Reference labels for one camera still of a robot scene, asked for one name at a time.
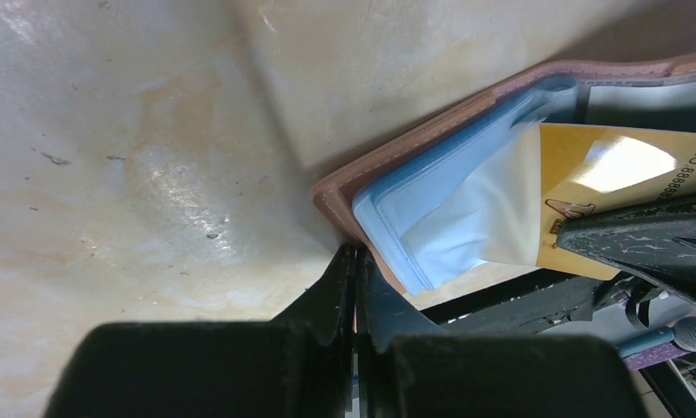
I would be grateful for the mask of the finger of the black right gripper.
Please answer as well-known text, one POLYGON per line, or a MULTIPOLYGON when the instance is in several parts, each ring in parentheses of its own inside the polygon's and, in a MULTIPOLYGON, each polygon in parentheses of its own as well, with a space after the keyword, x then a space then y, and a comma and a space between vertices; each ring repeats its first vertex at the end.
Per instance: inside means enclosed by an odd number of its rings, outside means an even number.
POLYGON ((696 194, 569 220, 556 244, 696 306, 696 194))

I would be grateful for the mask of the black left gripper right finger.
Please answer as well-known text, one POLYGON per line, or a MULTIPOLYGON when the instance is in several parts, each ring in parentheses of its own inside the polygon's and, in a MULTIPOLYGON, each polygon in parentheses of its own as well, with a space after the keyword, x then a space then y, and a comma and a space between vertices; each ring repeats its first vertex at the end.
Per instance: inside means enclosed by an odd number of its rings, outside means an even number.
POLYGON ((355 259, 363 417, 644 417, 629 371, 590 336, 474 335, 438 326, 355 259))

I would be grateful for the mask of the gold VIP card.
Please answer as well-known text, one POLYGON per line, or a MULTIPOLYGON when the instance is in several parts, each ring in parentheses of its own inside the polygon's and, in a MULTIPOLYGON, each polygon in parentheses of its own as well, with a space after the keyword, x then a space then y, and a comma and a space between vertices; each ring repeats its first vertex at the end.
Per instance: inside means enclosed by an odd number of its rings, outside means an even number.
POLYGON ((696 133, 542 124, 538 267, 611 280, 618 269, 557 246, 562 223, 696 192, 696 133))

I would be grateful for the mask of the brown leather card holder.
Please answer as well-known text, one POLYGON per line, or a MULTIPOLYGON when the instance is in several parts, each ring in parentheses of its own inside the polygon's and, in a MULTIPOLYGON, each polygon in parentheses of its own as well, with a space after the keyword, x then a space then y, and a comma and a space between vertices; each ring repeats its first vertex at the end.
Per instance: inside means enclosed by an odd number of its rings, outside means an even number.
POLYGON ((538 267, 542 124, 696 133, 696 53, 532 67, 327 175, 314 205, 414 295, 485 263, 538 267))

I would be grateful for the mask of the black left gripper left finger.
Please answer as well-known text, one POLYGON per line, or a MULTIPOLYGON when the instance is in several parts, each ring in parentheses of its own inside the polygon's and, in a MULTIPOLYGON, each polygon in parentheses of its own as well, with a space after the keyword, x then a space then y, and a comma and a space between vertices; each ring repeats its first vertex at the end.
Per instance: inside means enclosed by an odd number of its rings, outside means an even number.
POLYGON ((48 417, 342 417, 356 250, 267 321, 113 322, 75 349, 48 417))

